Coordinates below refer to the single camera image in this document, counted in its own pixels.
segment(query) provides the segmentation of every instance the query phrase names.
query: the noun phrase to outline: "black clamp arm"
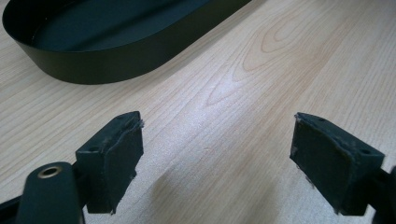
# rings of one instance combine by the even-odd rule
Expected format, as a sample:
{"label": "black clamp arm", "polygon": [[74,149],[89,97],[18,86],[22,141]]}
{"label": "black clamp arm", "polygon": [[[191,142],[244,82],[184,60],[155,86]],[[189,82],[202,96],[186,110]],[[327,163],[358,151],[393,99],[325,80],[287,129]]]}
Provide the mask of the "black clamp arm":
{"label": "black clamp arm", "polygon": [[111,120],[76,151],[77,161],[35,169],[20,197],[0,204],[0,223],[85,223],[89,213],[115,213],[143,155],[139,112]]}
{"label": "black clamp arm", "polygon": [[385,155],[326,119],[297,113],[290,158],[336,213],[363,216],[373,223],[396,223],[396,167],[381,169]]}

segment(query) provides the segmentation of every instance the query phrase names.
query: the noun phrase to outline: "table surface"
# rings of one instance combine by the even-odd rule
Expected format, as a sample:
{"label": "table surface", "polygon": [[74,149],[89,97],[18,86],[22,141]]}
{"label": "table surface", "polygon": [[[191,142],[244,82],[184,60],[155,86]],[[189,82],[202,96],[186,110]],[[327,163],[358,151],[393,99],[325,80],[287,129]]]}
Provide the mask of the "table surface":
{"label": "table surface", "polygon": [[253,0],[160,68],[95,86],[46,75],[2,27],[0,201],[139,110],[137,177],[116,215],[88,223],[371,223],[372,208],[337,216],[289,159],[293,115],[329,119],[389,171],[395,87],[394,0]]}

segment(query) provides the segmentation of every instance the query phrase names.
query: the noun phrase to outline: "wooden table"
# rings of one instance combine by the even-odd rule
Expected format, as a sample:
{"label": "wooden table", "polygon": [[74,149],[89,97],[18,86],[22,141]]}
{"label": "wooden table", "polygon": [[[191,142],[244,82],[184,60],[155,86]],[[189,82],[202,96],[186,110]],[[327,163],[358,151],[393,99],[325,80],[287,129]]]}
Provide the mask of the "wooden table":
{"label": "wooden table", "polygon": [[0,40],[1,202],[134,110],[138,175],[116,215],[88,223],[371,223],[371,208],[337,216],[289,159],[298,111],[396,164],[394,0],[253,0],[164,66],[107,85],[56,80],[3,27]]}

